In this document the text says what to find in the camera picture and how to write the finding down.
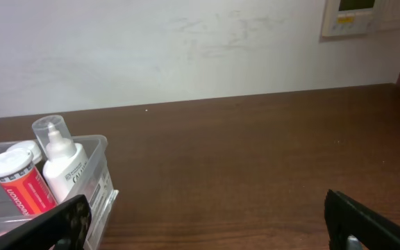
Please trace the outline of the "white lotion bottle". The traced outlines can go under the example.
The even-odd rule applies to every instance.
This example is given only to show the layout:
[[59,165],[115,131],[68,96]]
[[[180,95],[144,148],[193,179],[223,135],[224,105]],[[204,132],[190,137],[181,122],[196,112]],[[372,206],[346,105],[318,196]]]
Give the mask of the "white lotion bottle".
[[42,174],[55,200],[65,200],[88,163],[83,145],[73,140],[60,115],[42,117],[32,124],[33,132],[47,160]]

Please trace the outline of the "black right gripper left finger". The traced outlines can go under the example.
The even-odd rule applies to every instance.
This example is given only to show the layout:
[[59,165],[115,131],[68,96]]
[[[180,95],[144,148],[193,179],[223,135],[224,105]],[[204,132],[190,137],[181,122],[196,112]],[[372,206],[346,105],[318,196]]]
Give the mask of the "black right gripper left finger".
[[81,250],[91,221],[88,200],[78,194],[0,236],[0,250]]

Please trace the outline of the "clear plastic container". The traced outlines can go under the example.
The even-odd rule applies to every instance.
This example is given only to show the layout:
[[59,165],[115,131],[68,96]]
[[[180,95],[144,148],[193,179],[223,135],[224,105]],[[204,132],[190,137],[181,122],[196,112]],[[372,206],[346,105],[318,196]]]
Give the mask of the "clear plastic container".
[[[101,244],[107,227],[110,211],[118,195],[110,178],[105,150],[107,139],[102,135],[76,136],[75,143],[83,145],[88,162],[78,182],[73,186],[68,197],[83,194],[92,211],[92,221],[83,245],[84,249],[95,250]],[[0,142],[0,153],[16,144]],[[0,184],[0,236],[35,218],[26,200],[16,187],[4,188]]]

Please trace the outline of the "orange tube white cap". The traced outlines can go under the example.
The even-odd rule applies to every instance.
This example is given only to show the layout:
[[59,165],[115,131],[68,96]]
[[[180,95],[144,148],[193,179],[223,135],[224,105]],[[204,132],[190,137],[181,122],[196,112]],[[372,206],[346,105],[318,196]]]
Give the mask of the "orange tube white cap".
[[45,213],[58,205],[29,149],[0,153],[0,186],[22,215]]

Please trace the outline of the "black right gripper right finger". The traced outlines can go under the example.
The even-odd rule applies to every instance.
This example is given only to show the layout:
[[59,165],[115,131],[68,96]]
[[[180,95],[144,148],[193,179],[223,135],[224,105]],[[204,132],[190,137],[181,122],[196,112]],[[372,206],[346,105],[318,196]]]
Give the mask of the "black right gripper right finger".
[[400,250],[399,225],[340,191],[328,190],[324,219],[330,250]]

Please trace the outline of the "wall control panel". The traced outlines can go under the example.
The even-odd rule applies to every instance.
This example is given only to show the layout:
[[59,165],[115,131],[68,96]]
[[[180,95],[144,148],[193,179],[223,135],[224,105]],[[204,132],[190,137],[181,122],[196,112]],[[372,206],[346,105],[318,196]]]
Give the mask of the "wall control panel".
[[400,29],[400,0],[326,0],[323,38]]

